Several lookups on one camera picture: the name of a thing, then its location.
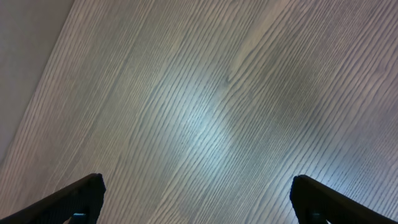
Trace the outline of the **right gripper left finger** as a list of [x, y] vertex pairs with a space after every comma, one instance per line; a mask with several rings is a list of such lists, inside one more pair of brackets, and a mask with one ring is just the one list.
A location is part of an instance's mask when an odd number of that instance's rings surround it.
[[106, 187], [101, 174], [92, 173], [36, 203], [2, 218], [1, 223], [91, 223], [98, 221]]

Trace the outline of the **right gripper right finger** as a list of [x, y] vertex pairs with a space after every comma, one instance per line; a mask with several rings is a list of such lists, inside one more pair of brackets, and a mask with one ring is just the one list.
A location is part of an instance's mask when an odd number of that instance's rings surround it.
[[397, 224], [307, 175], [293, 178], [289, 198], [300, 224]]

